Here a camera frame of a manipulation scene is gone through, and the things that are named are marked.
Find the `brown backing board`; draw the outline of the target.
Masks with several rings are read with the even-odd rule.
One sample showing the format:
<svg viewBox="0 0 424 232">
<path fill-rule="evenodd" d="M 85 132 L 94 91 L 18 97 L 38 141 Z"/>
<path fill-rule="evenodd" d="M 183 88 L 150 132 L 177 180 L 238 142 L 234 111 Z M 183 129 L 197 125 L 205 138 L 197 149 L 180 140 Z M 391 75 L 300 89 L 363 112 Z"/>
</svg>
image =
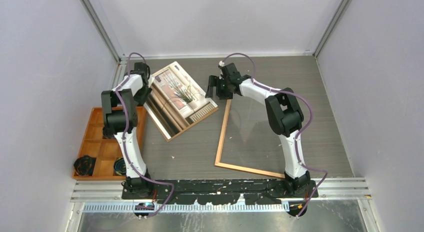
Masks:
<svg viewBox="0 0 424 232">
<path fill-rule="evenodd" d="M 192 128 L 193 126 L 195 126 L 196 124 L 200 123 L 201 121 L 203 121 L 204 119 L 206 119 L 207 117 L 209 117 L 210 115 L 212 115 L 213 113 L 215 113 L 216 111 L 219 110 L 219 107 L 216 107 L 214 109 L 212 109 L 211 111 L 209 111 L 205 116 L 201 117 L 200 119 L 198 119 L 197 121 L 195 121 L 194 123 L 190 124 L 188 127 L 186 127 L 185 129 L 183 129 L 182 131 L 178 132 L 175 136 L 171 137 L 170 139 L 165 138 L 166 142 L 170 142 L 173 139 L 175 139 L 176 137 L 178 137 L 179 135 L 181 135 L 182 133 L 184 133 L 185 131 L 189 130 L 190 128 Z"/>
</svg>

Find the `orange wooden picture frame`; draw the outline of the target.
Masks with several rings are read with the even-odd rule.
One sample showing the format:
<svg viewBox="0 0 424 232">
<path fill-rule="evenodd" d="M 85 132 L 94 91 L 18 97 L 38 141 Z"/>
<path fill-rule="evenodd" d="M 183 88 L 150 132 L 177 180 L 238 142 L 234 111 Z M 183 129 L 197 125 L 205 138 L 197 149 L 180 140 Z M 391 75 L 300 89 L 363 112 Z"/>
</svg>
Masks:
<svg viewBox="0 0 424 232">
<path fill-rule="evenodd" d="M 226 138 L 226 130 L 227 130 L 227 125 L 228 125 L 229 116 L 230 116 L 231 104 L 232 104 L 232 100 L 228 99 L 225 104 L 225 110 L 224 110 L 223 121 L 222 121 L 221 130 L 220 130 L 220 136 L 219 136 L 217 151 L 215 155 L 214 165 L 219 168 L 251 173 L 255 175 L 268 176 L 268 177 L 273 177 L 278 179 L 284 179 L 285 175 L 283 173 L 266 171 L 266 170 L 255 169 L 255 168 L 221 162 L 222 152 L 223 152 L 225 138 Z"/>
</svg>

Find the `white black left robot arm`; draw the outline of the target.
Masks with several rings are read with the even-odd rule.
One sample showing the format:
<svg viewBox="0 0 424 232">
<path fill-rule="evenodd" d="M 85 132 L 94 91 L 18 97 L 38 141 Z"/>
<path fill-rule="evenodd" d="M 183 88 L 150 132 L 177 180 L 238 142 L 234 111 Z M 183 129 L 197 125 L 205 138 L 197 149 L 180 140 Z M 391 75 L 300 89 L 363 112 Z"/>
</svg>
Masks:
<svg viewBox="0 0 424 232">
<path fill-rule="evenodd" d="M 101 92 L 104 131 L 116 139 L 125 162 L 123 190 L 135 193 L 141 199 L 148 199 L 154 191 L 137 140 L 137 107 L 143 106 L 149 98 L 151 84 L 150 67 L 144 62 L 136 62 L 134 69 L 118 86 Z"/>
</svg>

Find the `plant photo print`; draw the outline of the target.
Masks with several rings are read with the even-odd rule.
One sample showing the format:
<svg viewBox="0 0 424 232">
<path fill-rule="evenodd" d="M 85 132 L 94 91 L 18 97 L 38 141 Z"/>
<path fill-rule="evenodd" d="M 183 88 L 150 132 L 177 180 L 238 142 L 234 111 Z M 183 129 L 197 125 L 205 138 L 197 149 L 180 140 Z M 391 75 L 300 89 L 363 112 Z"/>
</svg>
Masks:
<svg viewBox="0 0 424 232">
<path fill-rule="evenodd" d="M 218 107 L 211 98 L 205 98 L 206 92 L 177 61 L 152 77 L 152 91 L 144 107 L 164 139 L 174 137 Z"/>
</svg>

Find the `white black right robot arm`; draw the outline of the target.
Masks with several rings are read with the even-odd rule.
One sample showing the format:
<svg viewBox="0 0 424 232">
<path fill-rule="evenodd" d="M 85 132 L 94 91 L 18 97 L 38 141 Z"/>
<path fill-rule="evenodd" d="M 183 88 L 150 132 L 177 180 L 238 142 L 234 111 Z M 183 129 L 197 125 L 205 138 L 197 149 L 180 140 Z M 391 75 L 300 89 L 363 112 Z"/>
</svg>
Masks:
<svg viewBox="0 0 424 232">
<path fill-rule="evenodd" d="M 205 97 L 231 100 L 234 95 L 239 95 L 265 107 L 268 124 L 282 145 L 285 161 L 283 186 L 288 195 L 299 197 L 311 184 L 311 176 L 304 166 L 299 135 L 305 117 L 293 90 L 273 88 L 249 75 L 241 75 L 234 63 L 221 61 L 218 68 L 219 76 L 209 76 Z"/>
</svg>

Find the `clear acrylic sheet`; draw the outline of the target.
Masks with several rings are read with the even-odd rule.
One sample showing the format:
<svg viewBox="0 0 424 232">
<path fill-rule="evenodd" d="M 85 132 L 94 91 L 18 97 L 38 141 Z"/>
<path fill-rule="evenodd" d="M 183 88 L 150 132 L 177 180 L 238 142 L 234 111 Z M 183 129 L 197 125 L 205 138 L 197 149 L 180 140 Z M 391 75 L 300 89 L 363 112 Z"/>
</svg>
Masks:
<svg viewBox="0 0 424 232">
<path fill-rule="evenodd" d="M 265 107 L 252 99 L 232 99 L 222 163 L 284 174 L 280 139 L 271 130 Z"/>
</svg>

